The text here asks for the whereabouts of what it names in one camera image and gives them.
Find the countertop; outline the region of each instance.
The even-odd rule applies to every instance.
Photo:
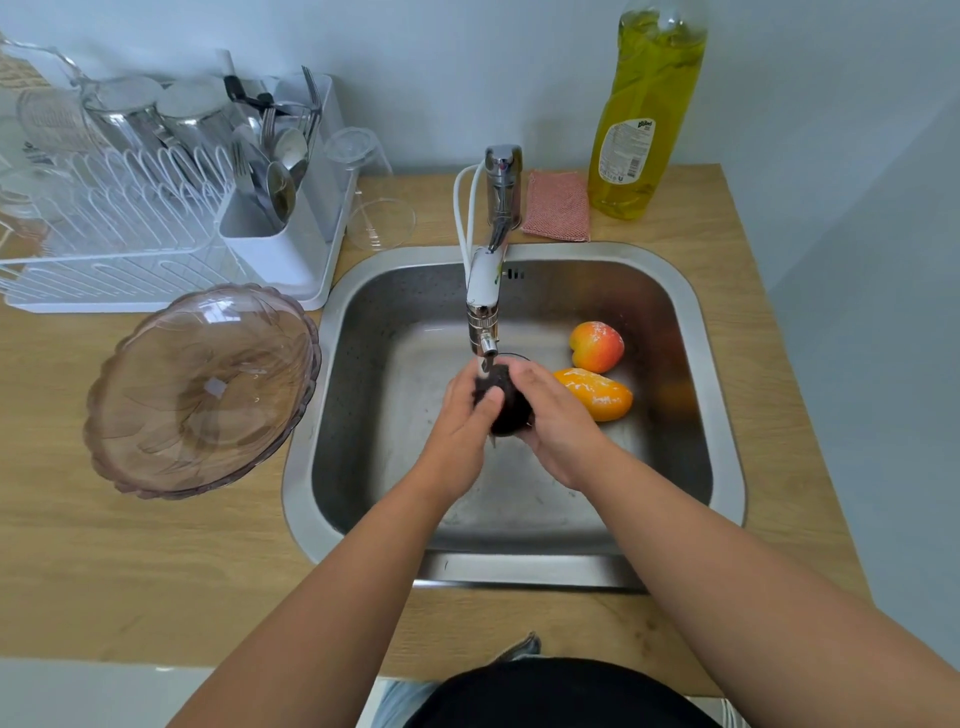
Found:
[[[411,245],[456,243],[452,182],[403,178],[418,215]],[[720,167],[671,167],[641,221],[592,212],[591,225],[593,240],[653,251],[693,284],[747,481],[746,528],[869,599]],[[337,277],[365,256],[345,244]],[[239,482],[184,501],[121,496],[90,469],[86,391],[140,318],[0,306],[2,656],[212,666],[310,569],[280,507],[286,446]],[[719,694],[645,595],[416,589],[382,672],[446,677],[531,630],[547,654]]]

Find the kitchen sink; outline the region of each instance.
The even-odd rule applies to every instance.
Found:
[[[294,432],[283,508],[313,561],[334,548],[416,461],[446,383],[471,359],[460,251],[401,248],[364,260],[320,323],[317,394]],[[662,258],[618,243],[512,245],[503,265],[502,352],[570,366],[567,338],[599,320],[626,342],[607,373],[635,395],[601,425],[621,447],[742,523],[743,475],[704,320]],[[476,484],[441,522],[418,584],[640,589],[603,522],[516,438],[487,444]]]

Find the dark fruit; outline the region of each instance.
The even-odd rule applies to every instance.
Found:
[[[506,364],[494,364],[487,376],[478,376],[474,380],[473,404],[483,399],[484,394],[491,387],[503,390],[503,409],[493,421],[490,434],[497,437],[507,437],[527,426],[533,409],[510,379],[510,368]]]

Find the bottle label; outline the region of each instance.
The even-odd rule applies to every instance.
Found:
[[[657,122],[627,119],[607,129],[600,148],[600,177],[610,184],[633,184],[647,163]]]

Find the yellow dish soap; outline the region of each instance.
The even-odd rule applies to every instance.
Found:
[[[613,91],[590,159],[590,204],[621,220],[643,214],[660,183],[707,47],[702,0],[657,2],[635,0],[620,16]]]

